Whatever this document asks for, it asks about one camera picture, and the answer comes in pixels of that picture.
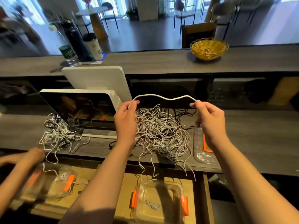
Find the floor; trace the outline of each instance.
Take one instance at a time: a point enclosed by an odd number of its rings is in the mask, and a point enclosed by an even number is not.
[[[241,12],[236,24],[231,23],[225,40],[230,46],[288,44],[299,42],[299,2],[289,1],[274,4],[256,11],[254,19],[249,25],[249,12]],[[173,18],[154,21],[117,20],[119,32],[114,20],[108,20],[108,40],[101,41],[103,52],[124,52],[159,49],[180,49],[180,20]],[[200,23],[200,14],[197,13],[195,23]],[[193,18],[187,18],[185,24],[192,24]],[[33,45],[26,36],[22,36],[26,45],[21,43],[7,45],[0,42],[0,57],[21,56],[48,56],[60,55],[55,35],[46,25],[34,24],[32,27],[41,36],[42,41]],[[216,39],[223,39],[226,26],[218,26]]]

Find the woven basket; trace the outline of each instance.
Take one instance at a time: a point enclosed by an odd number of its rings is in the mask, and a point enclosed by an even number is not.
[[[190,44],[191,52],[198,59],[210,61],[221,56],[228,49],[228,44],[213,38],[202,38]]]

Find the dark wood countertop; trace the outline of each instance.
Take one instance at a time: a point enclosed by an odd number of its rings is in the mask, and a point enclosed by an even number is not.
[[[230,47],[219,59],[197,60],[188,49],[109,53],[99,66],[125,74],[299,72],[299,45]],[[0,77],[62,75],[63,56],[0,59]]]
[[[51,112],[45,106],[9,106],[6,114],[0,117],[0,148],[28,150],[38,145],[46,130],[44,121]],[[231,142],[252,162],[261,173],[299,176],[299,113],[294,111],[251,111],[226,110],[226,130]],[[183,124],[190,126],[193,117],[183,116]],[[193,131],[189,131],[193,148]],[[114,140],[91,138],[74,154],[82,157],[105,158],[109,153],[109,143]],[[129,157],[137,163],[142,147],[135,147]],[[69,154],[68,150],[59,154]],[[150,155],[140,159],[147,165]],[[153,154],[154,163],[168,163]],[[198,163],[193,156],[187,163],[194,169],[206,172],[221,172],[213,165]]]

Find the monitor screen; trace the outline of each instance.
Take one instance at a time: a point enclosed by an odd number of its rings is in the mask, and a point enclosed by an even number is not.
[[[39,94],[70,125],[86,129],[115,129],[116,111],[108,94],[71,92]]]

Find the plastic food container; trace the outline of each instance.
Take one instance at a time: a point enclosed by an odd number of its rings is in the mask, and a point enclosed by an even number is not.
[[[68,196],[77,178],[69,165],[40,163],[29,176],[20,198],[57,200]]]
[[[131,218],[140,223],[184,223],[189,215],[188,198],[180,184],[150,181],[133,192]]]
[[[197,162],[215,165],[215,168],[220,168],[213,151],[207,146],[202,128],[194,128],[193,143],[193,156]]]

